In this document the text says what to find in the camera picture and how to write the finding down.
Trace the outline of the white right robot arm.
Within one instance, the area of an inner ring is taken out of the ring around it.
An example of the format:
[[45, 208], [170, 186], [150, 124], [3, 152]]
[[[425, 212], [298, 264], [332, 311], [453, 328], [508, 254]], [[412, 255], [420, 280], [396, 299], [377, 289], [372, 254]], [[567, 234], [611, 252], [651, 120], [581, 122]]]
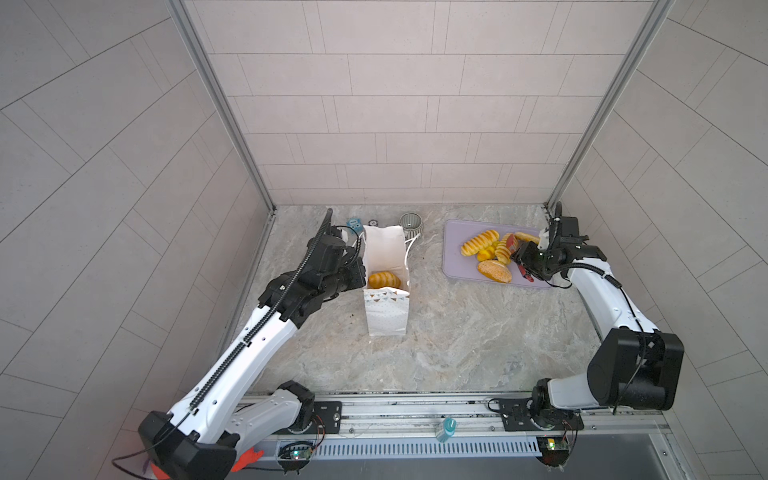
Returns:
[[672, 408], [683, 342], [677, 335], [661, 331], [641, 312], [598, 247], [571, 243], [542, 250], [526, 241], [513, 259], [538, 280], [551, 281], [556, 276], [566, 280], [579, 293], [601, 337], [584, 373], [537, 382], [525, 405], [533, 426], [574, 430], [570, 418], [590, 409]]

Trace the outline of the ridged yellow fake bread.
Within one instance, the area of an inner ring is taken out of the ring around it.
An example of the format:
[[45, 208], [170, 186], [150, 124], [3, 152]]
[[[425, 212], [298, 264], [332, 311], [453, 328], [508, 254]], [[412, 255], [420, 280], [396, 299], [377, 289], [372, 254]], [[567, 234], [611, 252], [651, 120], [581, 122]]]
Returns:
[[369, 289], [395, 288], [400, 289], [401, 279], [391, 271], [380, 271], [372, 273], [368, 277], [367, 287]]

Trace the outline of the braided yellow fake bread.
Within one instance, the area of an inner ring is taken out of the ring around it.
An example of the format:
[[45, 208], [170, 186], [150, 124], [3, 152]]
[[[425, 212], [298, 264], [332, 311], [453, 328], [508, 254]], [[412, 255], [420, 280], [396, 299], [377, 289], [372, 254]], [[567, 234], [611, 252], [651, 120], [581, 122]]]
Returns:
[[490, 246], [480, 250], [476, 254], [476, 259], [479, 262], [496, 260], [503, 265], [509, 265], [512, 256], [512, 250], [508, 246], [509, 240], [510, 236], [505, 235], [501, 240], [494, 241]]

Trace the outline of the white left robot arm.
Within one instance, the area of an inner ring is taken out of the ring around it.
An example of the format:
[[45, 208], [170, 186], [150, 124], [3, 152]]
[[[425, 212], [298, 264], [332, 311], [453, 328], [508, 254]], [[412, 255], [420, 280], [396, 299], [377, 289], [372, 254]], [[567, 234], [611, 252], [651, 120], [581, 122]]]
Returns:
[[169, 411], [152, 411], [141, 422], [138, 432], [153, 472], [170, 479], [224, 479], [246, 465], [266, 437], [310, 429], [315, 396], [295, 381], [247, 407], [240, 402], [310, 315], [365, 282], [361, 259], [328, 271], [310, 263], [300, 274], [289, 271], [272, 280], [244, 329], [203, 379]]

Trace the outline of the red kitchen tongs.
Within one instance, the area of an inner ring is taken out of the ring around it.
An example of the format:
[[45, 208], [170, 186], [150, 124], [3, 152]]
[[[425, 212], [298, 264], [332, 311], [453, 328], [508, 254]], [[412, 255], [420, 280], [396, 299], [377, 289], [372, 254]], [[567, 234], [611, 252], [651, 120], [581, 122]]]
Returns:
[[512, 250], [511, 260], [517, 265], [520, 275], [528, 282], [533, 282], [534, 278], [524, 266], [523, 260], [523, 254], [531, 242], [520, 242], [514, 236], [514, 233], [510, 235], [510, 240], [508, 243], [509, 248]]

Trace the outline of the cartoon animal paper bag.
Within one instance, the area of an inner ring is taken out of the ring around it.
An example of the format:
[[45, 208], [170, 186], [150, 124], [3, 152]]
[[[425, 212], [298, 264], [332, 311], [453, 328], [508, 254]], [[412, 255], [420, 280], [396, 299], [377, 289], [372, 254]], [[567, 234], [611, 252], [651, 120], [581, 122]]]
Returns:
[[[418, 237], [406, 240], [399, 225], [365, 226], [363, 239], [363, 265], [366, 270], [363, 300], [369, 335], [405, 335], [411, 295], [408, 254]], [[380, 271], [396, 274], [402, 281], [401, 288], [369, 289], [368, 277]]]

